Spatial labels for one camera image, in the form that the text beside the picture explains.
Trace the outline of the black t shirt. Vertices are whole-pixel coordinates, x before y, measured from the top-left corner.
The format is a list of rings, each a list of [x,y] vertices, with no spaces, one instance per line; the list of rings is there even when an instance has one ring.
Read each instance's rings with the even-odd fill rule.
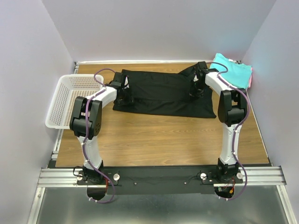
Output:
[[[216,118],[213,112],[212,89],[207,87],[203,97],[190,95],[190,67],[179,73],[122,70],[129,76],[134,104],[113,105],[120,112],[151,115]]]

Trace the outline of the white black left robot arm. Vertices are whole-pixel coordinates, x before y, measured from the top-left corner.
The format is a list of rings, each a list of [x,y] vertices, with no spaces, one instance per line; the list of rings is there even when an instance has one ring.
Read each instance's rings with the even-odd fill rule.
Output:
[[[114,74],[107,85],[96,73],[94,81],[100,89],[88,97],[76,97],[70,119],[70,129],[81,144],[84,156],[82,171],[76,175],[78,181],[101,183],[108,177],[101,172],[103,159],[99,153],[98,134],[102,124],[102,109],[109,103],[132,105],[134,103],[129,76],[120,72]]]

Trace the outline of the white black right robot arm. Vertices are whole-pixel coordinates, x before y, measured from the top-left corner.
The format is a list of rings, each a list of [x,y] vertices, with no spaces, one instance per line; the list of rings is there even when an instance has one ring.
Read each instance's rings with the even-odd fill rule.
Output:
[[[218,119],[222,123],[222,150],[218,158],[215,178],[219,182],[226,182],[239,172],[238,145],[239,134],[244,121],[249,115],[246,90],[237,88],[222,76],[228,72],[210,69],[205,61],[194,65],[194,79],[192,85],[197,94],[202,94],[206,87],[212,88],[219,95]]]

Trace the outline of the folded turquoise t shirt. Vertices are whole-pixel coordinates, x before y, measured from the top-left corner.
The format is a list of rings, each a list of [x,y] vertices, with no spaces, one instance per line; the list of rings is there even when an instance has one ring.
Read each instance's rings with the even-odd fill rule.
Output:
[[[234,85],[235,87],[238,88],[248,88],[248,82],[249,82],[249,77],[250,77],[250,69],[252,66],[250,65],[245,65],[243,63],[237,64],[235,63],[232,59],[226,58],[224,55],[221,53],[216,53],[215,57],[213,59],[213,63],[210,64],[211,69],[216,69],[219,72],[226,71],[226,69],[219,64],[214,64],[220,63],[224,66],[227,67],[228,72],[222,73],[221,76],[229,83]]]

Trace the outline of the white plastic laundry basket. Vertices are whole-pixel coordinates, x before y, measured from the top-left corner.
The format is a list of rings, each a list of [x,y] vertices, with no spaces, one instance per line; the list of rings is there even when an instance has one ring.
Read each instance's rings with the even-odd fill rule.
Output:
[[[75,98],[87,97],[100,91],[101,75],[70,74],[60,77],[47,113],[45,125],[54,129],[69,129]]]

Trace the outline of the aluminium frame rail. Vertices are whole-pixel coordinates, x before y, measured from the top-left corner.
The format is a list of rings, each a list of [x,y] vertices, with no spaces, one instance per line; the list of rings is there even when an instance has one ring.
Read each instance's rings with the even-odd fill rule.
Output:
[[[92,183],[79,183],[74,174],[78,174],[80,169],[71,168],[45,168],[39,175],[37,186],[40,188],[52,187],[104,187],[104,185]],[[285,176],[281,167],[245,167],[241,170],[243,182],[237,183],[236,186],[244,185],[247,181],[248,186],[277,186],[286,185]]]

